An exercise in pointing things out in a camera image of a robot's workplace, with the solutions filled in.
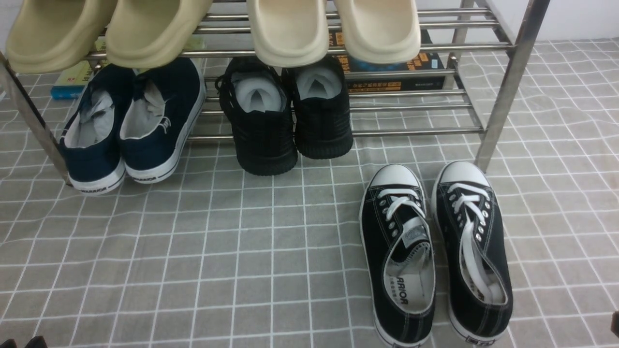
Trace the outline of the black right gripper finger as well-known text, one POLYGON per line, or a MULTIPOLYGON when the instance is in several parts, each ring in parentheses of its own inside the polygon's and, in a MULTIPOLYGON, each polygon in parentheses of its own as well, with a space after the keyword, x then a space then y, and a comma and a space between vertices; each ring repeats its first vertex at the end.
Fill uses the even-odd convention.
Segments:
POLYGON ((619 311, 615 311, 612 314, 611 323, 610 323, 610 331, 613 335, 619 338, 619 311))

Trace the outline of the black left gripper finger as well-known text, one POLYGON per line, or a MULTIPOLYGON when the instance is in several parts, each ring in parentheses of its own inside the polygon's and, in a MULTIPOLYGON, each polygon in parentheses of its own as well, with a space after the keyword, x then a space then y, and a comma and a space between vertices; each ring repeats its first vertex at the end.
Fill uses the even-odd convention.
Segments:
POLYGON ((29 342, 25 344, 24 348, 48 348, 48 344, 42 335, 38 335, 29 340, 29 342))
POLYGON ((7 339, 0 344, 0 348, 17 348, 17 343, 14 339, 7 339))

